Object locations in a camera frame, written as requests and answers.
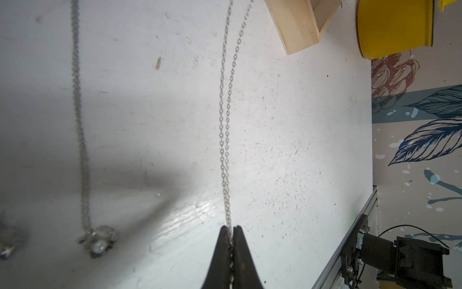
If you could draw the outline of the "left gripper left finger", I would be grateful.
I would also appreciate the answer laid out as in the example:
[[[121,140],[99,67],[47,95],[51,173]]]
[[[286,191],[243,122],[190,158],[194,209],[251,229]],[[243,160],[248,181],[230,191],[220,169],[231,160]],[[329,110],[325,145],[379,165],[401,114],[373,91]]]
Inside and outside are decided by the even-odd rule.
[[[222,226],[202,289],[229,289],[231,277],[232,245],[227,226]]]

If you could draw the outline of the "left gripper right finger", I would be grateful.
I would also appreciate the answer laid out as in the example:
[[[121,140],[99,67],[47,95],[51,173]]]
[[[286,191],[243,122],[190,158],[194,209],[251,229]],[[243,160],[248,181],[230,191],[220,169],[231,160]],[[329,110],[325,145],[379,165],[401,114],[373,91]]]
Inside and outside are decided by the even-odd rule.
[[[263,289],[243,228],[233,229],[233,289]]]

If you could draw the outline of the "wooden jewelry display stand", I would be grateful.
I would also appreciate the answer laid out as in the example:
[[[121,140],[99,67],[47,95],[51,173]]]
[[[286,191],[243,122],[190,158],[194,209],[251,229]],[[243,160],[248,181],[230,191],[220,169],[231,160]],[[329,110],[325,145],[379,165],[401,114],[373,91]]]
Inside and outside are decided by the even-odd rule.
[[[287,55],[321,42],[341,0],[266,0]]]

